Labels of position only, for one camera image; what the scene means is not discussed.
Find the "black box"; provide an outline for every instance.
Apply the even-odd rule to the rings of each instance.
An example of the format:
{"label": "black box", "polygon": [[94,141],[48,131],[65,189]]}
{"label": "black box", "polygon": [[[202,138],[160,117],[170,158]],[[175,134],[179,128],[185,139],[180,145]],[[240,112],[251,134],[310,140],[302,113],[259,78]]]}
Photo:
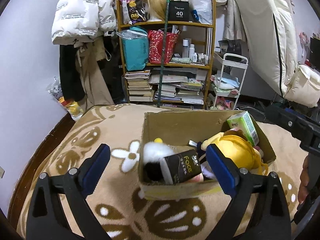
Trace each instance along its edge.
{"label": "black box", "polygon": [[189,14],[189,2],[170,1],[169,21],[188,22]]}

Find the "teal gift bag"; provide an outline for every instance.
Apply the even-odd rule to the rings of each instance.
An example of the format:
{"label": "teal gift bag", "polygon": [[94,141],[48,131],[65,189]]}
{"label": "teal gift bag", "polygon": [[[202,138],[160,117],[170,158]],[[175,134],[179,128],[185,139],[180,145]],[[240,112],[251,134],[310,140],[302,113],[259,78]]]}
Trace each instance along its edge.
{"label": "teal gift bag", "polygon": [[145,33],[146,36],[130,40],[122,38],[126,68],[128,71],[142,70],[148,63],[149,57],[148,33],[140,27],[130,27],[130,30]]}

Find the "hanging clothes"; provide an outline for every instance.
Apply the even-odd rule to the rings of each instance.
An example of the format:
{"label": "hanging clothes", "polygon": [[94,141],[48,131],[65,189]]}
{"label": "hanging clothes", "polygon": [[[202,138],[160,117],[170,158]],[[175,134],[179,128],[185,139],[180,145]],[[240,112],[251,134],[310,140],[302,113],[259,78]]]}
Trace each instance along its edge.
{"label": "hanging clothes", "polygon": [[60,45],[59,72],[64,99],[79,102],[84,98],[85,93],[80,74],[76,69],[77,50],[73,45]]}
{"label": "hanging clothes", "polygon": [[53,44],[93,42],[98,36],[113,36],[116,15],[113,0],[59,0],[52,24]]}
{"label": "hanging clothes", "polygon": [[78,104],[84,111],[94,105],[114,105],[97,63],[97,58],[102,56],[102,46],[101,41],[86,43],[76,53],[76,69],[86,94]]}

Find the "human hand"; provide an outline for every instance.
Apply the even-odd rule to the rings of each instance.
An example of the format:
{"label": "human hand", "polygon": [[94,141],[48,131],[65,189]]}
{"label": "human hand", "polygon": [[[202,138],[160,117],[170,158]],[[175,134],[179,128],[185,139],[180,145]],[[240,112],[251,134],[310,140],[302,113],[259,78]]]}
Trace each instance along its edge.
{"label": "human hand", "polygon": [[300,180],[301,180],[301,183],[300,183],[299,192],[298,192],[298,201],[301,204],[305,201],[307,195],[309,194],[307,190],[307,185],[309,183],[308,156],[304,159]]}

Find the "white wall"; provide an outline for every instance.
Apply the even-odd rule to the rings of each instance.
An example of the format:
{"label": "white wall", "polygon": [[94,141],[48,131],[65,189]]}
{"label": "white wall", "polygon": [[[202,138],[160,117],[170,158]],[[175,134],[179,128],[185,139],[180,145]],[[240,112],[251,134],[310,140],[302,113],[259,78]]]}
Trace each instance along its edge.
{"label": "white wall", "polygon": [[10,0],[0,16],[0,207],[37,147],[66,114],[46,91],[59,75],[51,26],[58,0]]}
{"label": "white wall", "polygon": [[310,39],[313,33],[319,33],[320,21],[308,0],[293,0],[293,11],[295,12],[293,18],[296,25],[296,37],[298,45],[298,61],[304,63],[307,57],[307,51],[302,57],[303,46],[300,43],[299,34],[305,32]]}

